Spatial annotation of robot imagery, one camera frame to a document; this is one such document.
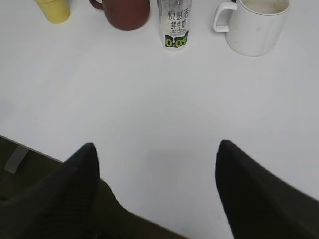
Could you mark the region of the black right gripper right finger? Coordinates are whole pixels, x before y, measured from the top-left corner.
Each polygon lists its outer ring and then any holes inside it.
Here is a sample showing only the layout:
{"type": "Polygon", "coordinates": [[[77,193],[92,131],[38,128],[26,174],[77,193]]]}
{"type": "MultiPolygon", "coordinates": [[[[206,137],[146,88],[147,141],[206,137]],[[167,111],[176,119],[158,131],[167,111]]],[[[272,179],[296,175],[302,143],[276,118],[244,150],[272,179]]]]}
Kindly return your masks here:
{"type": "Polygon", "coordinates": [[[229,140],[221,141],[216,187],[235,239],[317,239],[319,202],[287,184],[229,140]]]}

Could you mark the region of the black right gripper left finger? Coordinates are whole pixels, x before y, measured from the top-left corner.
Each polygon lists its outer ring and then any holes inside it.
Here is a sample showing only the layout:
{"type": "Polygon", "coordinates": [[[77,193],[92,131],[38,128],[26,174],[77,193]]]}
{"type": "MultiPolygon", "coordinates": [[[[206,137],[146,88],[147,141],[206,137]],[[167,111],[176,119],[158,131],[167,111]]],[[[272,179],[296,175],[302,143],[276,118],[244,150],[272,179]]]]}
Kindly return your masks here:
{"type": "Polygon", "coordinates": [[[93,143],[34,186],[0,204],[2,239],[95,239],[90,216],[99,185],[93,143]]]}

